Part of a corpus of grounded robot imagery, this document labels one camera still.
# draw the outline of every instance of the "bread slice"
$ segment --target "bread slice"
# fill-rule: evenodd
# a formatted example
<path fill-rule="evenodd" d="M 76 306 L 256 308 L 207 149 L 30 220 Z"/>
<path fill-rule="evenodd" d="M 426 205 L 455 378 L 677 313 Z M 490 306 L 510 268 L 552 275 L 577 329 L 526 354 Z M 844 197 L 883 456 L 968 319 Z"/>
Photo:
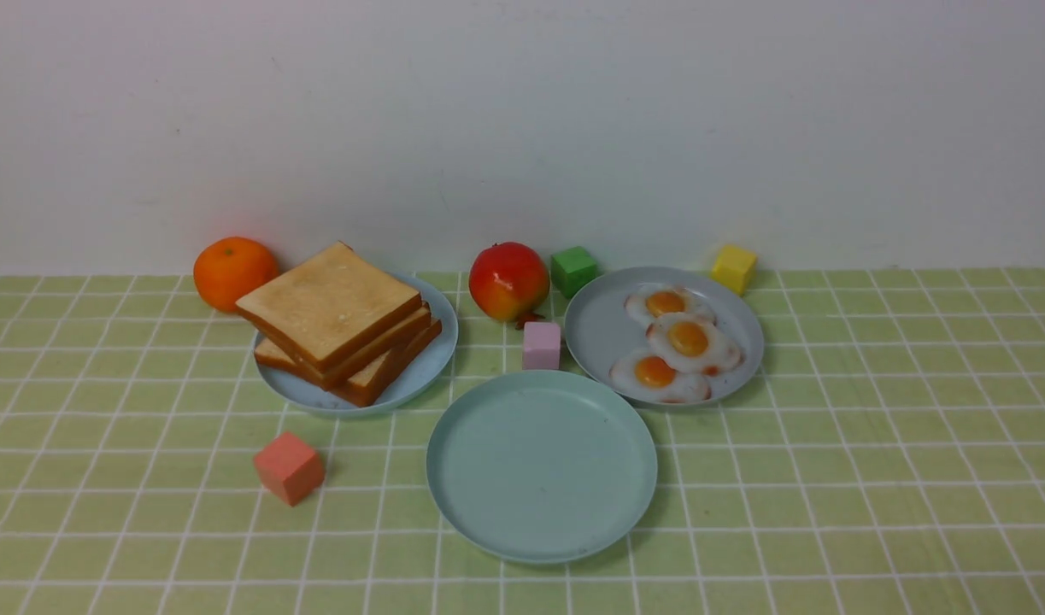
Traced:
<path fill-rule="evenodd" d="M 372 372 L 368 365 L 362 373 L 355 374 L 347 382 L 342 382 L 328 392 L 361 408 L 373 404 L 440 332 L 443 332 L 443 321 L 433 322 L 432 326 L 421 331 L 405 347 L 390 350 L 386 357 L 381 358 L 381 366 L 377 371 Z"/>
<path fill-rule="evenodd" d="M 419 292 L 336 242 L 237 300 L 238 314 L 326 373 L 415 312 Z"/>
<path fill-rule="evenodd" d="M 370 344 L 355 350 L 343 362 L 327 370 L 325 373 L 316 370 L 314 365 L 304 363 L 298 355 L 284 353 L 272 339 L 264 338 L 254 350 L 256 361 L 277 370 L 298 375 L 302 380 L 311 382 L 320 388 L 328 389 L 353 377 L 391 348 L 405 346 L 416 337 L 418 332 L 425 330 L 432 324 L 432 311 L 424 305 L 405 320 L 400 321 L 389 331 L 375 337 Z"/>
<path fill-rule="evenodd" d="M 379 354 L 369 365 L 358 371 L 349 380 L 340 382 L 339 385 L 331 387 L 330 393 L 361 408 L 373 404 L 381 396 L 381 393 L 386 388 L 389 388 L 389 385 L 404 373 L 404 370 L 416 359 L 417 355 L 423 353 L 424 348 L 427 348 L 428 344 L 438 337 L 440 332 L 443 332 L 443 323 L 441 321 L 433 321 L 429 323 L 429 326 L 418 332 L 412 340 L 405 344 L 398 344 L 386 353 Z M 272 350 L 279 350 L 274 344 L 270 348 Z M 291 373 L 296 375 L 296 377 L 302 378 L 302 380 L 310 382 L 310 378 L 308 374 L 304 373 L 303 366 L 293 361 L 287 355 L 281 354 L 281 351 L 279 354 L 276 354 L 272 350 L 269 350 L 265 354 L 261 354 L 260 348 L 257 347 L 257 361 L 277 370 L 283 370 L 285 373 Z"/>

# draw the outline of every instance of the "sunny side up egg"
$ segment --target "sunny side up egg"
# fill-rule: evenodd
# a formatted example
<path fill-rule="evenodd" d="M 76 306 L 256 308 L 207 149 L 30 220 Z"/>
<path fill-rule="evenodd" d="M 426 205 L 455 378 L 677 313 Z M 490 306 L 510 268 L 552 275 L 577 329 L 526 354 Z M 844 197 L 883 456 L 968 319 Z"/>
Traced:
<path fill-rule="evenodd" d="M 625 300 L 625 312 L 642 327 L 651 326 L 655 318 L 671 312 L 689 312 L 716 322 L 716 314 L 699 297 L 684 288 L 667 284 L 642 285 Z"/>
<path fill-rule="evenodd" d="M 698 373 L 676 373 L 647 348 L 638 348 L 609 369 L 614 388 L 641 401 L 691 404 L 711 397 L 709 380 Z"/>
<path fill-rule="evenodd" d="M 652 353 L 679 371 L 717 375 L 742 364 L 743 353 L 706 318 L 694 314 L 664 314 L 648 327 Z"/>

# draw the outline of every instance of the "coral cube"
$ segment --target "coral cube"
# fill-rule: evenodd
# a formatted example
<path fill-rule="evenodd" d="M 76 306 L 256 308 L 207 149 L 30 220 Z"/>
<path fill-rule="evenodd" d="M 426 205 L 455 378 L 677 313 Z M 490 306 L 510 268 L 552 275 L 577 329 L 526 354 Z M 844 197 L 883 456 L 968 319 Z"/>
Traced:
<path fill-rule="evenodd" d="M 324 482 L 324 463 L 310 445 L 284 431 L 252 459 L 260 482 L 287 505 L 296 505 Z"/>
<path fill-rule="evenodd" d="M 553 284 L 568 299 L 598 277 L 598 263 L 578 246 L 554 254 L 552 269 Z"/>
<path fill-rule="evenodd" d="M 560 326 L 527 323 L 522 328 L 522 370 L 560 369 Z"/>
<path fill-rule="evenodd" d="M 752 280 L 754 264 L 757 254 L 737 245 L 724 245 L 716 257 L 716 265 L 713 265 L 713 280 L 742 295 L 746 292 L 749 280 Z"/>

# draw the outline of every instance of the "fake fruit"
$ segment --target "fake fruit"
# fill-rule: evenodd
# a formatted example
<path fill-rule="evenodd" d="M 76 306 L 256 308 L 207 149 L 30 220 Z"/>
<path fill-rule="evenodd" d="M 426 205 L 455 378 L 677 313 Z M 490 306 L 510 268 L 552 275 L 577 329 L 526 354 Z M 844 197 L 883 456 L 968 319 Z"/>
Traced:
<path fill-rule="evenodd" d="M 219 312 L 234 312 L 238 299 L 279 276 L 279 263 L 259 242 L 226 237 L 200 253 L 191 275 L 200 299 Z"/>
<path fill-rule="evenodd" d="M 522 328 L 530 321 L 544 318 L 533 311 L 549 297 L 549 269 L 529 246 L 497 242 L 472 261 L 468 292 L 492 320 Z"/>

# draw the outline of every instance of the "egg white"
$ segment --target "egg white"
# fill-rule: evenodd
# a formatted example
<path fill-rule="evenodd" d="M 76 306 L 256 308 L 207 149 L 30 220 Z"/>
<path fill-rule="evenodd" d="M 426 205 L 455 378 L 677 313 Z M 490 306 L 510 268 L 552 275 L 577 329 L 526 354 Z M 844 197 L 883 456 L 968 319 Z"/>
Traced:
<path fill-rule="evenodd" d="M 609 369 L 609 381 L 617 391 L 641 401 L 658 401 L 664 404 L 691 404 L 709 400 L 713 391 L 709 380 L 698 373 L 679 373 L 673 382 L 659 388 L 651 387 L 635 378 L 635 363 L 651 357 L 647 348 L 636 348 L 631 353 L 617 359 Z"/>
<path fill-rule="evenodd" d="M 705 332 L 709 338 L 709 349 L 696 357 L 687 357 L 678 353 L 671 346 L 667 338 L 667 331 L 678 323 L 693 323 Z M 694 314 L 684 312 L 671 312 L 655 318 L 653 326 L 648 327 L 648 347 L 667 365 L 674 368 L 679 373 L 701 373 L 706 375 L 718 375 L 727 373 L 742 364 L 743 353 L 738 344 L 734 342 L 723 331 L 718 330 L 715 324 L 709 318 L 702 318 Z"/>
<path fill-rule="evenodd" d="M 713 323 L 716 322 L 716 314 L 711 311 L 709 305 L 703 303 L 703 300 L 684 288 L 675 287 L 675 285 L 670 284 L 644 284 L 642 287 L 635 289 L 634 292 L 625 299 L 625 312 L 628 312 L 628 317 L 634 320 L 642 327 L 651 326 L 652 323 L 655 323 L 655 317 L 648 311 L 648 297 L 656 292 L 663 292 L 664 290 L 681 297 L 681 300 L 686 303 L 686 310 L 683 312 L 687 314 L 696 314 Z"/>

